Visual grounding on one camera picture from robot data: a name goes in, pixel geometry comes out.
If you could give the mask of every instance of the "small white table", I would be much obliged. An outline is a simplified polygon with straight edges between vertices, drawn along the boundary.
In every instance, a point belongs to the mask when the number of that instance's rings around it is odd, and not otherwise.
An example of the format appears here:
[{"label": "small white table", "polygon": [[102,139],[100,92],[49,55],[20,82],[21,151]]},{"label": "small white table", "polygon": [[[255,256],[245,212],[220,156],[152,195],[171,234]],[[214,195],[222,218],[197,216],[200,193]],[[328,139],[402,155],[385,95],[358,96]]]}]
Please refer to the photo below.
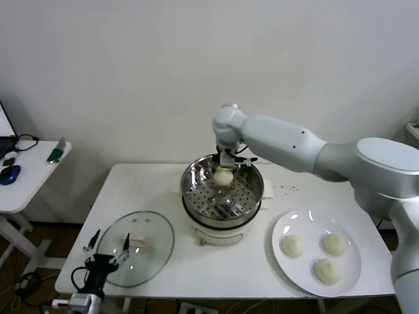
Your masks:
[{"label": "small white table", "polygon": [[[257,165],[272,183],[274,198],[260,210],[245,238],[229,247],[199,246],[188,224],[173,180],[187,165],[115,165],[65,261],[56,290],[73,293],[70,274],[84,265],[82,248],[98,229],[104,231],[121,216],[156,211],[172,224],[173,253],[152,280],[134,288],[106,284],[108,296],[155,298],[313,298],[281,272],[270,252],[270,236],[278,217],[288,211],[312,209],[335,219],[353,237],[361,253],[361,277],[345,296],[394,294],[390,278],[392,256],[368,214],[353,199],[348,183],[327,183],[312,175],[293,173],[275,165]],[[84,273],[75,273],[82,283]]]},{"label": "small white table", "polygon": [[[34,143],[34,141],[19,141],[17,146],[23,149]],[[46,162],[57,144],[57,141],[39,141],[33,148],[19,152],[14,163],[21,167],[17,180],[10,185],[0,185],[0,236],[10,242],[9,247],[0,257],[0,267],[14,247],[30,258],[23,273],[34,271],[38,267],[61,269],[64,264],[64,258],[47,258],[45,256],[45,251],[51,244],[51,240],[43,240],[39,247],[36,247],[23,236],[25,231],[32,231],[33,226],[19,213],[60,164],[60,162],[57,164]],[[65,158],[70,150],[71,143],[67,142],[62,158]],[[0,159],[0,170],[3,169],[2,165],[3,159]],[[7,221],[6,214],[13,214],[10,217],[21,226],[20,230],[15,229]]]}]

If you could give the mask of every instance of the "steamed bun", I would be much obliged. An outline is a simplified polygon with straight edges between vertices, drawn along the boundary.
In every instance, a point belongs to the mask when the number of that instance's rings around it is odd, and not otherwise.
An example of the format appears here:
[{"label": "steamed bun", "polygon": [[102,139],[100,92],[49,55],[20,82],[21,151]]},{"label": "steamed bun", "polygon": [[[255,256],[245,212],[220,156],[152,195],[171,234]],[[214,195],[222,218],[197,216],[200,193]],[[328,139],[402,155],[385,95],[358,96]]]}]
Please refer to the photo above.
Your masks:
[{"label": "steamed bun", "polygon": [[281,240],[282,251],[291,258],[298,258],[304,254],[306,247],[302,239],[296,235],[288,235]]},{"label": "steamed bun", "polygon": [[325,252],[335,257],[345,254],[348,249],[348,243],[336,234],[328,234],[323,237],[321,246]]},{"label": "steamed bun", "polygon": [[216,185],[228,186],[234,179],[232,169],[218,167],[214,173]]},{"label": "steamed bun", "polygon": [[334,285],[340,280],[340,269],[334,260],[323,258],[314,264],[314,272],[326,285]]}]

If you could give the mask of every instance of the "computer mouse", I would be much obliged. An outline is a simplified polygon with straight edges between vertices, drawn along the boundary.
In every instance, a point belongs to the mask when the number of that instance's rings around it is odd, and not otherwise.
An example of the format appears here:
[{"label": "computer mouse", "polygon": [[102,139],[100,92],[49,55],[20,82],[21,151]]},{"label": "computer mouse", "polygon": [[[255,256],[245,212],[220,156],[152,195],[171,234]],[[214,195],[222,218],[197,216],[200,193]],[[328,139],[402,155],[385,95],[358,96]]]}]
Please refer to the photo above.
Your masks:
[{"label": "computer mouse", "polygon": [[0,172],[0,184],[8,185],[16,181],[20,173],[20,166],[8,166]]}]

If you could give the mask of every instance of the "white plate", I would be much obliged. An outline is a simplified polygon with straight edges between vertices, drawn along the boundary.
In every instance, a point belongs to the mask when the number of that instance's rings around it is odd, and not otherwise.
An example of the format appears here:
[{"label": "white plate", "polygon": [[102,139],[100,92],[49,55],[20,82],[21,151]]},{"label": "white plate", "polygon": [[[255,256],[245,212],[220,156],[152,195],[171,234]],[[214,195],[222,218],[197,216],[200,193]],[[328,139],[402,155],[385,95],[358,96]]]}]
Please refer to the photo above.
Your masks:
[{"label": "white plate", "polygon": [[[329,233],[337,234],[348,242],[348,250],[342,256],[331,256],[321,248],[321,239]],[[290,235],[299,236],[304,241],[306,250],[300,258],[290,258],[281,250],[281,240]],[[335,221],[313,211],[291,211],[282,216],[275,223],[272,248],[288,278],[318,296],[335,298],[344,295],[357,283],[361,274],[361,255],[352,238]],[[326,285],[314,273],[314,263],[322,258],[330,258],[339,265],[341,278],[338,283]]]}]

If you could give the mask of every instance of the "laptop screen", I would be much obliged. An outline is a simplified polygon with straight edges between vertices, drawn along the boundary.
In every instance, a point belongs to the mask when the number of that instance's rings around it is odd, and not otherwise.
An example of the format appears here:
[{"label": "laptop screen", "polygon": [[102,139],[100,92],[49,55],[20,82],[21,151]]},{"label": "laptop screen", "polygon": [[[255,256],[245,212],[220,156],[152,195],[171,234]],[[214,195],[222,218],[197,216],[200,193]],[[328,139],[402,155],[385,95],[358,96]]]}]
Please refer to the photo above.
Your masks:
[{"label": "laptop screen", "polygon": [[7,118],[5,111],[0,103],[0,137],[12,137],[16,136],[10,121]]}]

